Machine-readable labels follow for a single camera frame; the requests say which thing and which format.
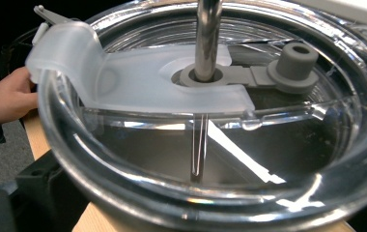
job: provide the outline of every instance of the wooden surface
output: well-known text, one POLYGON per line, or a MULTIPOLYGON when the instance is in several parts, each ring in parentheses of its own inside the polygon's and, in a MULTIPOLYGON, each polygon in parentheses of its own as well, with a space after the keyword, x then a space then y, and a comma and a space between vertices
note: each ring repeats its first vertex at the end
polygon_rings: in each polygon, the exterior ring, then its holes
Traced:
MULTIPOLYGON (((33 156, 36 159, 44 155, 50 148, 42 129, 42 124, 37 110, 30 111, 24 118, 24 126, 30 142, 33 156)), ((89 204, 84 214, 72 230, 73 232, 117 232, 102 213, 93 205, 89 204)), ((326 229, 315 230, 316 232, 354 232, 344 221, 328 226, 326 229)))

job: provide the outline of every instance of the black background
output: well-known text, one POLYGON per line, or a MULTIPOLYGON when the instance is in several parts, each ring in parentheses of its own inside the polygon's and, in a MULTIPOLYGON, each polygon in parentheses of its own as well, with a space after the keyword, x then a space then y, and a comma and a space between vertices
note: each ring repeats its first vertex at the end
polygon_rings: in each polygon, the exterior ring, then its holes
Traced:
POLYGON ((68 17, 86 20, 105 10, 127 2, 108 0, 24 0, 0 1, 0 55, 3 45, 8 45, 17 37, 38 27, 43 19, 34 13, 34 7, 43 5, 46 9, 68 17))

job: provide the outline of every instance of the gray plastic knob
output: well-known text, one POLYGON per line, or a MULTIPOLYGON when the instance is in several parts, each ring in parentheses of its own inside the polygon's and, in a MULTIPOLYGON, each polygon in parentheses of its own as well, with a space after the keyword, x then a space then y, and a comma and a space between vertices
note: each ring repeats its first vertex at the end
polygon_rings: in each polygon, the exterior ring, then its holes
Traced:
POLYGON ((319 80, 313 72, 318 57, 317 51, 307 44, 288 43, 283 47, 280 58, 268 65, 268 76, 280 91, 305 94, 319 80))

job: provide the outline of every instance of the clear plastic bowl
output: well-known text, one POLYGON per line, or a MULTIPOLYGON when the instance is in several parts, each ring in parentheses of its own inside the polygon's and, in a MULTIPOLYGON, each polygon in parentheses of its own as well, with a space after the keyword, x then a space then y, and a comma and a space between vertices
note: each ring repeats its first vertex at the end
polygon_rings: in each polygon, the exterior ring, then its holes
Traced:
MULTIPOLYGON (((134 1, 87 22, 108 53, 195 44, 196 8, 134 1)), ((51 149, 117 228, 297 231, 345 219, 367 205, 367 25, 287 1, 223 2, 219 43, 232 66, 267 66, 295 41, 319 53, 310 93, 246 87, 253 111, 206 121, 199 112, 86 107, 64 72, 41 71, 39 111, 51 149), (193 181, 202 122, 207 152, 193 181)))

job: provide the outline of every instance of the frosted plastic flap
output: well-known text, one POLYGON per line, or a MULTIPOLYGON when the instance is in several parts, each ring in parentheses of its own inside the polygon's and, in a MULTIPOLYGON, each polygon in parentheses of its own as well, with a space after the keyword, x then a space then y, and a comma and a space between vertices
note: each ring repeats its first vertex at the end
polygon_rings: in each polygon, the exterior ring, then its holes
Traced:
MULTIPOLYGON (((184 87, 174 73, 195 61, 195 45, 168 45, 106 53, 84 22, 52 26, 32 49, 26 66, 36 83, 42 71, 65 74, 85 106, 150 113, 225 113, 253 110, 242 85, 184 87)), ((217 64, 232 62, 226 46, 217 64)))

